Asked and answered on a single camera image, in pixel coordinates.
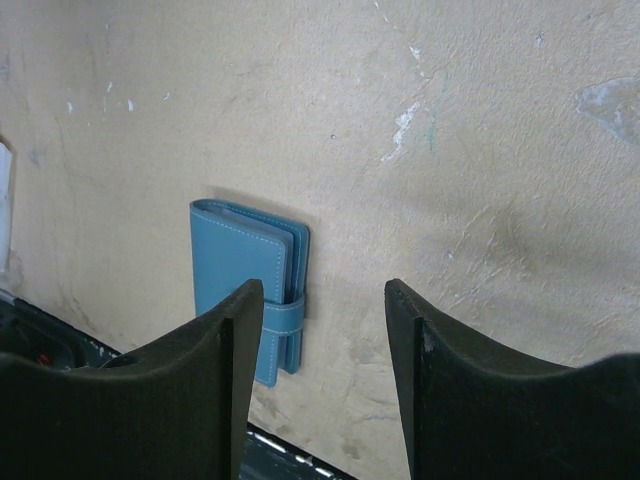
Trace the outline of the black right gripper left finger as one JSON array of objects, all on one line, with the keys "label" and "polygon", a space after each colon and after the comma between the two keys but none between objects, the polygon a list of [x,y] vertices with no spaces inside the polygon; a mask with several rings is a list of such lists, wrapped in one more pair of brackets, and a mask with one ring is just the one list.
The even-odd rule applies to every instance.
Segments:
[{"label": "black right gripper left finger", "polygon": [[259,280],[98,368],[1,357],[5,479],[235,479],[264,309]]}]

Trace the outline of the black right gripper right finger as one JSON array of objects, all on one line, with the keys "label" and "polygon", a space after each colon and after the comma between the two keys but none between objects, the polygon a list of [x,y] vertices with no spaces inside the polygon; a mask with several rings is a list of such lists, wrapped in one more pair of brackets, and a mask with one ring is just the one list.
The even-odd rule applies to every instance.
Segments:
[{"label": "black right gripper right finger", "polygon": [[385,318],[414,479],[635,479],[639,357],[571,368],[509,348],[401,280]]}]

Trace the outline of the blue leather card holder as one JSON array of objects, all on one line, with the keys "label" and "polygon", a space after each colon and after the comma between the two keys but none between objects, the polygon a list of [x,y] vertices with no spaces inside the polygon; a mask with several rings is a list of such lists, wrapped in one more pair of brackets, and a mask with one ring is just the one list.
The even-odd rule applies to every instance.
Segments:
[{"label": "blue leather card holder", "polygon": [[310,231],[300,222],[240,204],[190,204],[195,310],[201,314],[249,279],[263,285],[255,380],[276,385],[300,368]]}]

